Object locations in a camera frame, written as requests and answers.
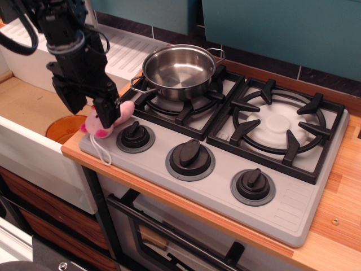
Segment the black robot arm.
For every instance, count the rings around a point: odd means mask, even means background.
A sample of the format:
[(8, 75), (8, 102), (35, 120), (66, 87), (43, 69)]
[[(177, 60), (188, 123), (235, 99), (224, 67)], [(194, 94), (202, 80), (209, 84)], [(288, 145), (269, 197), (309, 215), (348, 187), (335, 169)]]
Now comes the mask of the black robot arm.
[(19, 55), (32, 55), (42, 33), (46, 47), (56, 60), (47, 64), (52, 72), (52, 85), (67, 109), (76, 114), (93, 99), (93, 105), (104, 128), (120, 116), (120, 97), (116, 84), (107, 76), (104, 34), (86, 24), (88, 14), (84, 1), (9, 1), (29, 34), (31, 44), (22, 45), (1, 35), (1, 45)]

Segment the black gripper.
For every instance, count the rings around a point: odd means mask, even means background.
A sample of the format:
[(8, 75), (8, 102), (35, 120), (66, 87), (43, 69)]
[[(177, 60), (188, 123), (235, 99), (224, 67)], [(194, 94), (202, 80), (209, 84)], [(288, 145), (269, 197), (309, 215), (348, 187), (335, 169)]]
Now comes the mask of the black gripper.
[(110, 128), (121, 117), (121, 100), (115, 83), (107, 76), (108, 63), (101, 36), (96, 28), (82, 28), (75, 32), (74, 40), (64, 45), (47, 44), (56, 62), (48, 64), (53, 73), (52, 85), (72, 113), (79, 113), (87, 104), (86, 97), (93, 98), (93, 105), (104, 128)]

